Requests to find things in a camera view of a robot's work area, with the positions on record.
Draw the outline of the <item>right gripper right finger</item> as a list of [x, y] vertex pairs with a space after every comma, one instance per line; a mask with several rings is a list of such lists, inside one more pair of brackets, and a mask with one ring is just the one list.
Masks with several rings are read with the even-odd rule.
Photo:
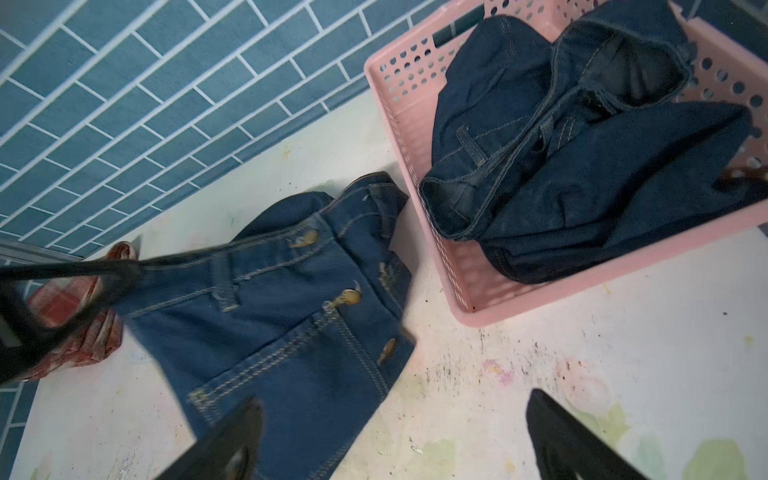
[[644, 479], [541, 389], [530, 393], [526, 422], [543, 479]]

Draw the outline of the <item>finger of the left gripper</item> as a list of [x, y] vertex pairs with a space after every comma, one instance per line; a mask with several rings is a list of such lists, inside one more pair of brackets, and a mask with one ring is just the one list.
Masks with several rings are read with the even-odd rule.
[[114, 307], [141, 277], [135, 260], [3, 267], [1, 382], [107, 359], [123, 343]]

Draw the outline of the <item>pink plastic basket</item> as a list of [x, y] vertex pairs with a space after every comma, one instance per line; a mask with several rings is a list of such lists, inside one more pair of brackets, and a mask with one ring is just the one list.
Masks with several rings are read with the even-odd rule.
[[[433, 121], [445, 72], [481, 17], [516, 16], [549, 40], [591, 11], [591, 1], [452, 1], [373, 54], [364, 72], [386, 122], [408, 191], [416, 195], [431, 166]], [[673, 6], [696, 44], [696, 78], [685, 101], [747, 105], [753, 129], [729, 165], [732, 175], [767, 174], [767, 5], [763, 1], [681, 1]], [[525, 286], [505, 278], [474, 242], [442, 238], [415, 204], [450, 309], [462, 324], [484, 327], [633, 273], [764, 223], [767, 206], [742, 211], [633, 252], [572, 278]]]

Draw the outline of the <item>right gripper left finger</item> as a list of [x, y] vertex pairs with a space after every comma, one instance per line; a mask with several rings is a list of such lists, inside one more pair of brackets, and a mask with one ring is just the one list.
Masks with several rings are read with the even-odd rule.
[[156, 479], [251, 479], [259, 463], [263, 421], [259, 400], [246, 399]]

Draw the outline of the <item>blue denim skirt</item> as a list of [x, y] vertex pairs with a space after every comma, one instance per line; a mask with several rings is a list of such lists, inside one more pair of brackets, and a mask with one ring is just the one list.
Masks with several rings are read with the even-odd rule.
[[337, 197], [287, 197], [225, 245], [143, 263], [116, 311], [197, 438], [256, 398], [256, 478], [333, 474], [414, 349], [411, 275], [390, 248], [406, 201], [372, 173]]

